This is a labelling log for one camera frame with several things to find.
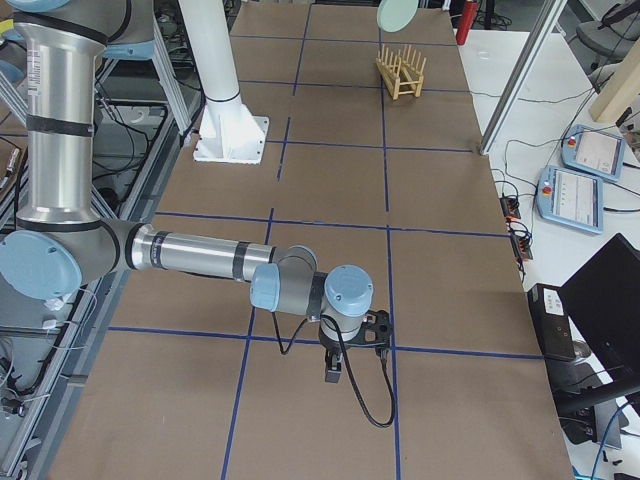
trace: blue cable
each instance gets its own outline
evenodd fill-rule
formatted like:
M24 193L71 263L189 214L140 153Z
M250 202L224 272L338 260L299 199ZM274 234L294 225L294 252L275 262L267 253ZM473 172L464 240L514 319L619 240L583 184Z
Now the blue cable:
M622 410L624 410L630 404L631 402L627 402L624 405L619 406L618 409L615 411L615 413L611 416L611 419L607 424L607 428L604 431L604 435L602 436L602 440L600 441L600 448L598 449L598 455L596 455L596 460L595 462L593 462L593 470L591 470L591 477L589 477L589 480L595 480L596 478L596 470L598 469L598 462L600 461L600 455L602 455L602 451L604 450L604 444L607 443L607 437L609 436L609 430L611 430L611 425L613 425L614 420L620 416L620 414L622 413Z

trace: blue joint cap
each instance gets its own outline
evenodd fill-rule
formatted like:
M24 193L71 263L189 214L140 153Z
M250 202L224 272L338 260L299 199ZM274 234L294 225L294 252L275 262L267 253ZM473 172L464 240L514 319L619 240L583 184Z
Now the blue joint cap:
M280 301L280 270L277 265L267 263L256 267L249 296L254 307L276 311Z
M155 48L153 40L140 43L114 44L107 46L102 56L114 60L150 60L153 58Z
M360 317L371 308L373 281L362 268L342 265L327 275L324 292L329 304L338 313Z
M11 40L12 42L24 42L24 37L18 33L15 28L7 30L2 34L2 38Z
M19 230L0 243L0 272L17 291L48 300L77 290L82 272L73 256L44 233Z
M24 78L22 70L5 60L0 60L0 72L2 72L11 83L19 82Z
M64 7L71 0L7 0L13 8L30 13L50 12L56 8Z

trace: white pillar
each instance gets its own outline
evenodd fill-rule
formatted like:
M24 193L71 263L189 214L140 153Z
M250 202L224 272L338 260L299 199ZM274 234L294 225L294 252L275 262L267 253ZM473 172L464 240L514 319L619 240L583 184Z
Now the white pillar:
M222 0L180 0L207 104L197 161L260 163L269 126L242 103Z

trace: table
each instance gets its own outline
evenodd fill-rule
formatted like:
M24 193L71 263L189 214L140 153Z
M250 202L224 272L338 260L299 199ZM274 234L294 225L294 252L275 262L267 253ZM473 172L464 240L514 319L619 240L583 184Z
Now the table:
M498 100L482 94L499 95L501 93L526 38L527 34L520 32L473 30L470 32L467 43L460 47L470 90L475 92L474 107L483 131ZM560 34L552 34L542 49L520 93L520 98L558 100L585 92L590 87L590 82L564 38ZM588 94L584 94L579 98L557 104L517 101L489 153L491 166L504 171L505 148L511 139L541 144L559 138L581 102L587 97ZM588 107L595 98L594 96L588 101L577 117L576 123L603 127L602 124L593 122L588 113ZM615 127L610 131L618 133ZM555 144L537 148L517 143L510 144L506 157L509 172L537 183L538 175L548 161L551 165L558 165L560 162L559 151L554 152L554 147ZM625 161L638 163L628 147L625 152ZM497 171L494 171L494 177L496 180L502 179L501 173ZM534 191L532 186L524 182L513 178L508 180L513 181L521 193ZM620 184L637 191L640 188L640 172L625 167ZM498 191L501 191L502 185L497 184L497 187ZM513 191L507 187L506 193L510 194ZM640 199L611 185L605 185L604 198L605 205L611 207L637 208L640 205ZM617 232L624 233L636 248L640 246L640 222L637 214L605 214L604 234L594 236L546 222L538 215L537 210L533 210L532 197L521 198L520 210L523 213L524 223L529 228L533 228L534 234L532 246L534 260L525 264L527 273L523 285L525 290L535 283L562 285ZM573 333L574 336L579 337L575 328ZM596 371L602 370L602 366L597 361L594 361L593 368ZM603 379L610 380L606 374ZM631 429L637 431L640 423L635 412L627 409L625 414L632 421ZM580 473L590 474L596 453L595 446L568 444L568 449ZM623 437L623 456L624 463L617 471L640 474L638 439ZM600 466L598 471L600 477L606 478L607 475L611 477L613 469L610 465Z
M154 224L363 266L395 325L398 422L375 429L346 378L323 382L315 329L281 358L246 285L136 272L52 480L570 478L449 16L395 35L375 17L244 3L231 37L243 100L271 119L262 163L183 149ZM392 102L374 59L403 42L429 58L425 92ZM379 364L352 361L383 417Z

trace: white desk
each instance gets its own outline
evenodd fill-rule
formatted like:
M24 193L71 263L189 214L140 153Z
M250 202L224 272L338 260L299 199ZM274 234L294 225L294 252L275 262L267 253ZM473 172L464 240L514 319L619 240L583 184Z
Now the white desk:
M460 54L472 92L491 95L502 93L527 35L521 32L482 30L470 32L467 43L460 47ZM552 34L520 92L520 97L558 100L584 92L590 86L564 38L559 34ZM541 144L559 138L587 96L588 94L585 94L558 104L516 102L490 151L492 167L504 171L505 146L511 139ZM575 123L598 128L605 126L593 122L589 115L588 108L595 98L594 95L590 99ZM497 103L497 98L474 95L474 106L483 132ZM615 127L612 127L611 132L618 133ZM507 157L509 173L536 184L554 146L555 144L552 143L544 147L531 148L511 143ZM637 164L628 147L625 161ZM550 164L560 164L559 148L554 152ZM496 180L502 178L499 172L494 172L494 176ZM507 178L507 180L516 184L520 193L534 191L533 187L524 182L513 178ZM620 184L639 190L640 171L624 167ZM502 185L498 184L497 188L501 191ZM506 186L505 193L512 193L511 187ZM532 202L530 196L520 199L523 221L529 228L533 225L534 242L532 246L534 260L525 264L527 273L524 280L525 290L538 282L562 285L617 232L622 232L636 248L640 247L640 214L605 213L604 234L590 235L543 220L533 209ZM640 208L640 198L611 185L605 185L604 203L613 208ZM594 361L593 368L598 371L602 366ZM625 414L632 422L629 430L640 432L640 419L635 412L628 408ZM611 463L601 463L598 477L613 478L614 471L640 476L640 441L631 437L623 437L622 441L621 458L624 462L615 470ZM597 446L590 443L574 446L568 441L567 446L574 466L581 474L590 475ZM619 454L612 453L609 458L615 459L616 455Z

